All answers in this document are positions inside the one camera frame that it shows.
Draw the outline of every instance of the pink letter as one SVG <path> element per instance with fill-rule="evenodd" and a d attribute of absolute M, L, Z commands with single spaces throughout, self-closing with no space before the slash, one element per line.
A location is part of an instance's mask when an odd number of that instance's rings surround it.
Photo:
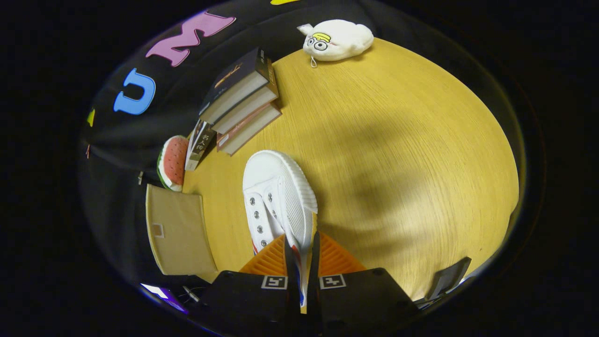
<path fill-rule="evenodd" d="M 169 37 L 156 43 L 148 50 L 146 57 L 158 55 L 171 60 L 171 65 L 180 65 L 189 55 L 189 49 L 176 50 L 178 47 L 197 46 L 200 43 L 195 30 L 202 31 L 204 37 L 212 36 L 235 21 L 234 17 L 222 17 L 208 14 L 207 11 L 193 16 L 181 25 L 181 35 Z"/>

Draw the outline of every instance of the stack of books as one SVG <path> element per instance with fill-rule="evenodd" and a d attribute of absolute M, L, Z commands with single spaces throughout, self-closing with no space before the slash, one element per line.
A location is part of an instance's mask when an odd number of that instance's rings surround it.
<path fill-rule="evenodd" d="M 216 136 L 217 151 L 233 155 L 281 115 L 274 104 L 279 90 L 271 60 L 255 48 L 223 70 L 202 103 L 187 149 L 186 170 L 195 170 Z"/>

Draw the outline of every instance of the wooden tabletop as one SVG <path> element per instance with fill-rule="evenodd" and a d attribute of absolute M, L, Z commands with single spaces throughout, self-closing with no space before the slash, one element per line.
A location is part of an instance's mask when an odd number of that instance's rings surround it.
<path fill-rule="evenodd" d="M 518 201 L 516 164 L 499 123 L 459 80 L 380 39 L 317 68 L 299 50 L 274 69 L 283 116 L 233 157 L 213 150 L 185 174 L 183 192 L 203 197 L 219 270 L 253 257 L 241 181 L 263 149 L 304 170 L 318 229 L 366 268 L 386 268 L 413 300 L 436 271 L 469 256 L 470 273 L 499 247 Z"/>

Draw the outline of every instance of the white plush toy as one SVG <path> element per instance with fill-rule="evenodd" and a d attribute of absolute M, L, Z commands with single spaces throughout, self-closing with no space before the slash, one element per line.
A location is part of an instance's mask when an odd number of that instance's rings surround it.
<path fill-rule="evenodd" d="M 364 25 L 345 20 L 327 20 L 312 27 L 298 27 L 305 35 L 304 51 L 311 56 L 311 65 L 316 61 L 338 61 L 360 55 L 372 46 L 373 33 Z"/>

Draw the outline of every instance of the watermelon slice toy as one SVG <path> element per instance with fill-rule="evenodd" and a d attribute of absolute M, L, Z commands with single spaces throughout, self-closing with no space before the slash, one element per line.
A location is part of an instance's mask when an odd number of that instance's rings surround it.
<path fill-rule="evenodd" d="M 158 156 L 158 176 L 164 187 L 181 192 L 185 173 L 185 156 L 189 140 L 183 136 L 169 138 Z"/>

